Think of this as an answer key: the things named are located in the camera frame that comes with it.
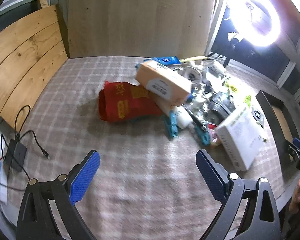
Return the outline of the person right hand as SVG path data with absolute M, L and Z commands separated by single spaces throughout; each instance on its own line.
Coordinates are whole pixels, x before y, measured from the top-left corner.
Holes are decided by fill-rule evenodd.
M 293 191 L 293 195 L 289 204 L 289 211 L 292 214 L 296 214 L 299 211 L 300 203 L 300 179 L 297 182 L 297 185 Z

